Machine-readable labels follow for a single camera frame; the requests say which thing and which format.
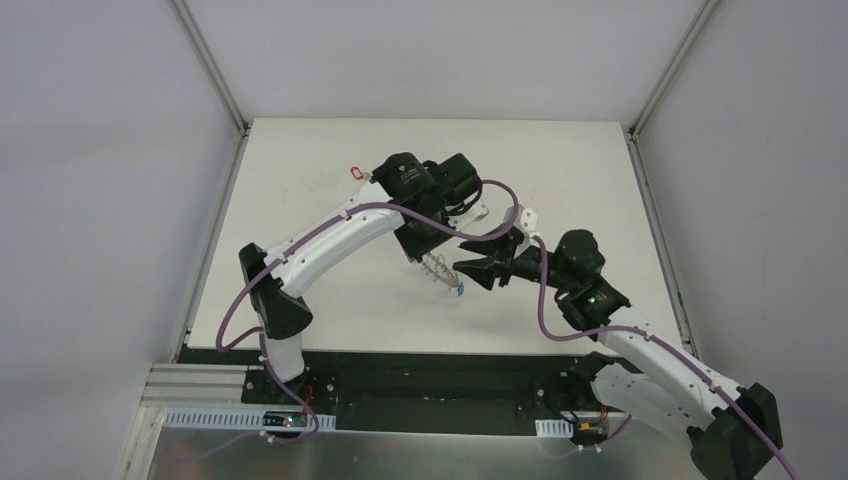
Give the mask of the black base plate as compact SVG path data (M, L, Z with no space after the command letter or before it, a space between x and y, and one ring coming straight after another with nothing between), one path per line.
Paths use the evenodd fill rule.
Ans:
M531 436L538 420L587 421L601 410L579 366L593 355L308 351L292 395L263 368L247 372L246 404L305 400L346 431Z

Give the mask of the aluminium frame rail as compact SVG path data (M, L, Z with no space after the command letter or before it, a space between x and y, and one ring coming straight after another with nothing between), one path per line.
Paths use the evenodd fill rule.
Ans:
M228 118L241 137L248 135L250 122L246 119L227 80L215 59L214 53L205 39L189 2L169 0L177 22L184 32L188 45L193 50L204 74L206 75Z

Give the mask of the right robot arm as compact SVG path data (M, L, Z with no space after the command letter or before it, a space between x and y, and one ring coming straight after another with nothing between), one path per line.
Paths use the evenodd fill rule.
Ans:
M771 460L797 478L782 451L772 392L759 383L744 387L671 344L603 277L605 258L590 231L566 232L554 250L518 228L460 247L478 257L455 269L487 290L513 277L539 285L537 322L546 338L589 338L637 368L630 373L589 354L567 384L573 405L590 410L602 403L631 415L688 448L707 479L753 479Z

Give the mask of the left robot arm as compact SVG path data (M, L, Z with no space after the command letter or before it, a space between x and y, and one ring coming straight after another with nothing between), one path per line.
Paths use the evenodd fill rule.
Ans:
M302 333L314 315L304 295L336 264L378 237L393 233L412 261L450 239L450 220L480 193L482 181L461 153L436 163L409 152L389 156L343 205L311 230L274 247L255 243L238 254L251 305L264 330L266 389L281 404L305 390Z

